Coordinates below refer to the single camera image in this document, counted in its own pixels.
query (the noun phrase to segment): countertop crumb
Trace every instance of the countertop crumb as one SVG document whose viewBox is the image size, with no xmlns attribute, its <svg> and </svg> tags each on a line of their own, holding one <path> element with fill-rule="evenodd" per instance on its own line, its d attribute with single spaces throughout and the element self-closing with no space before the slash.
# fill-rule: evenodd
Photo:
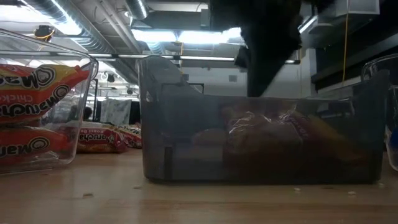
<svg viewBox="0 0 398 224">
<path fill-rule="evenodd" d="M 92 197 L 94 197 L 94 194 L 93 193 L 84 193 L 82 197 L 83 198 L 92 198 Z"/>
</svg>

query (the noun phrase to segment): plastic storage container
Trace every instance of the plastic storage container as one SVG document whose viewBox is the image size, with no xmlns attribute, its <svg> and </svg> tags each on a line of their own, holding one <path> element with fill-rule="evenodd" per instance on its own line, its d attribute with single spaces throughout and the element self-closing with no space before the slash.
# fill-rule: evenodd
<svg viewBox="0 0 398 224">
<path fill-rule="evenodd" d="M 145 176 L 166 181 L 371 183 L 388 75 L 304 100 L 203 95 L 167 59 L 139 66 Z"/>
<path fill-rule="evenodd" d="M 389 89 L 386 111 L 386 148 L 389 162 L 398 171 L 398 54 L 388 55 L 367 63 L 362 71 L 361 79 L 366 81 L 380 72 L 388 73 Z"/>
<path fill-rule="evenodd" d="M 0 173 L 73 160 L 97 70 L 87 54 L 0 30 Z"/>
</svg>

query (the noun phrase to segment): maruchan ramen package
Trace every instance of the maruchan ramen package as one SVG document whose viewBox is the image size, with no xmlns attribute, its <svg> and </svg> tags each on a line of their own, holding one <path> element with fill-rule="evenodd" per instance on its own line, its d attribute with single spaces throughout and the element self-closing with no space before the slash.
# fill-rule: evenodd
<svg viewBox="0 0 398 224">
<path fill-rule="evenodd" d="M 1 128 L 0 136 L 0 166 L 30 162 L 34 156 L 70 147 L 65 135 L 42 128 Z"/>
<path fill-rule="evenodd" d="M 39 119 L 89 74 L 79 66 L 0 65 L 0 124 Z"/>
<path fill-rule="evenodd" d="M 78 136 L 77 153 L 121 153 L 126 150 L 127 142 L 117 127 L 83 122 Z"/>
<path fill-rule="evenodd" d="M 126 138 L 128 147 L 136 149 L 142 148 L 141 125 L 120 125 L 118 128 Z"/>
</svg>

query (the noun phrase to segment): gray plastic bin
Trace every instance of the gray plastic bin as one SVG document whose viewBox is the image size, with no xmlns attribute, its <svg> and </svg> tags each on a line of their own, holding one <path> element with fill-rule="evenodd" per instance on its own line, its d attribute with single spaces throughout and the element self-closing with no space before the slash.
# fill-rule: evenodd
<svg viewBox="0 0 398 224">
<path fill-rule="evenodd" d="M 386 149 L 391 167 L 398 171 L 398 54 L 387 55 L 367 63 L 361 79 L 369 80 L 380 71 L 389 73 L 386 110 Z"/>
<path fill-rule="evenodd" d="M 371 183 L 381 171 L 388 74 L 301 100 L 203 95 L 162 57 L 139 65 L 151 180 Z"/>
</svg>

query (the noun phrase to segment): wooden countertop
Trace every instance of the wooden countertop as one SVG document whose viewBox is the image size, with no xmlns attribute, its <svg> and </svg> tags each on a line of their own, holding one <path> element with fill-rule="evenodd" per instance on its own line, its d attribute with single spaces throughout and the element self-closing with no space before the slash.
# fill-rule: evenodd
<svg viewBox="0 0 398 224">
<path fill-rule="evenodd" d="M 387 161 L 375 185 L 169 186 L 143 177 L 140 151 L 78 155 L 65 169 L 2 176 L 0 192 L 1 224 L 398 223 Z"/>
</svg>

